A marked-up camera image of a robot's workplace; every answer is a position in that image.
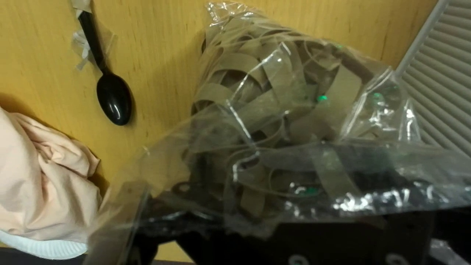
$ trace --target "plastic wrap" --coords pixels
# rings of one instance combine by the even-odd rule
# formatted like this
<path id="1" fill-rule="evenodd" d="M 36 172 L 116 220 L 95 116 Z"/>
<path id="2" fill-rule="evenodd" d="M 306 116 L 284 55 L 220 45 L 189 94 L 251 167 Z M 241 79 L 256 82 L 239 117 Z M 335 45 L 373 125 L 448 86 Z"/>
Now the plastic wrap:
<path id="1" fill-rule="evenodd" d="M 391 67 L 242 4 L 209 4 L 209 13 L 194 114 L 123 173 L 125 187 L 144 181 L 151 198 L 114 228 L 175 235 L 223 226 L 266 237 L 285 220 L 471 203 L 471 160 L 422 145 Z M 110 212 L 129 213 L 116 188 L 95 231 L 116 223 Z M 186 213 L 207 222 L 181 223 Z"/>
<path id="2" fill-rule="evenodd" d="M 429 256 L 440 260 L 444 265 L 469 265 L 453 248 L 441 240 L 431 240 Z"/>

